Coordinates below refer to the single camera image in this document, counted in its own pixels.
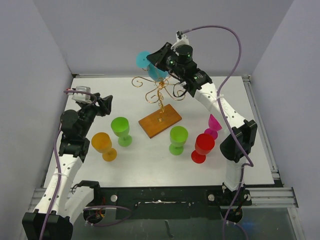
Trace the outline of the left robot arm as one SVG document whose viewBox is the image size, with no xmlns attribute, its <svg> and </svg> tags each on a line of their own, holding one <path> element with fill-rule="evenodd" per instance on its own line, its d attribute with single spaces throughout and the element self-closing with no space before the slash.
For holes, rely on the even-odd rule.
<svg viewBox="0 0 320 240">
<path fill-rule="evenodd" d="M 70 196 L 72 184 L 89 151 L 87 134 L 97 116 L 104 117 L 112 111 L 113 96 L 101 97 L 100 93 L 69 88 L 66 95 L 80 109 L 64 111 L 60 116 L 57 137 L 60 145 L 53 147 L 56 168 L 49 184 L 32 212 L 24 214 L 22 225 L 29 240 L 69 240 L 73 225 L 87 205 L 102 201 L 97 181 L 82 181 Z"/>
</svg>

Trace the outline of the red wine glass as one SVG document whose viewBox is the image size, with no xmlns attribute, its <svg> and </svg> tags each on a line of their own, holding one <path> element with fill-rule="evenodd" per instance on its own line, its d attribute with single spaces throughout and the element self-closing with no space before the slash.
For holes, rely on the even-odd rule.
<svg viewBox="0 0 320 240">
<path fill-rule="evenodd" d="M 201 133 L 197 136 L 194 145 L 194 151 L 191 153 L 191 159 L 197 164 L 205 162 L 207 155 L 215 146 L 214 138 L 207 133 Z"/>
</svg>

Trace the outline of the magenta wine glass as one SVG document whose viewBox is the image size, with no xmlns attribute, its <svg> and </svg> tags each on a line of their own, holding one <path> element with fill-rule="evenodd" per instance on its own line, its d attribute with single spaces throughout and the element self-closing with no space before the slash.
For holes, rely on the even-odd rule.
<svg viewBox="0 0 320 240">
<path fill-rule="evenodd" d="M 218 132 L 222 130 L 222 126 L 217 121 L 217 119 L 210 114 L 208 119 L 208 128 L 204 131 L 205 134 L 208 134 L 213 137 L 214 140 L 216 140 L 219 136 Z"/>
</svg>

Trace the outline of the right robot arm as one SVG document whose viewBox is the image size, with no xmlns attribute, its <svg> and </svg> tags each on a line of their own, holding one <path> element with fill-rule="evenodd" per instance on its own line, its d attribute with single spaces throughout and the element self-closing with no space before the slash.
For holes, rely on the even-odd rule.
<svg viewBox="0 0 320 240">
<path fill-rule="evenodd" d="M 212 79 L 193 60 L 193 48 L 188 44 L 173 47 L 166 43 L 146 59 L 157 69 L 175 75 L 184 89 L 211 113 L 220 116 L 220 125 L 229 135 L 220 144 L 227 159 L 223 200 L 230 205 L 241 198 L 238 190 L 243 184 L 244 166 L 252 166 L 249 153 L 255 144 L 258 125 L 240 115 L 220 94 Z"/>
</svg>

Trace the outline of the blue wine glass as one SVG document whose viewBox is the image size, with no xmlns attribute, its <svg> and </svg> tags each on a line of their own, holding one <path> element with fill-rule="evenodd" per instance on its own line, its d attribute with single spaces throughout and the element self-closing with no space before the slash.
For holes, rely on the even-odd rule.
<svg viewBox="0 0 320 240">
<path fill-rule="evenodd" d="M 156 68 L 148 59 L 147 56 L 150 55 L 148 51 L 140 52 L 136 57 L 136 65 L 147 71 L 148 76 L 155 82 L 164 80 L 168 73 Z"/>
</svg>

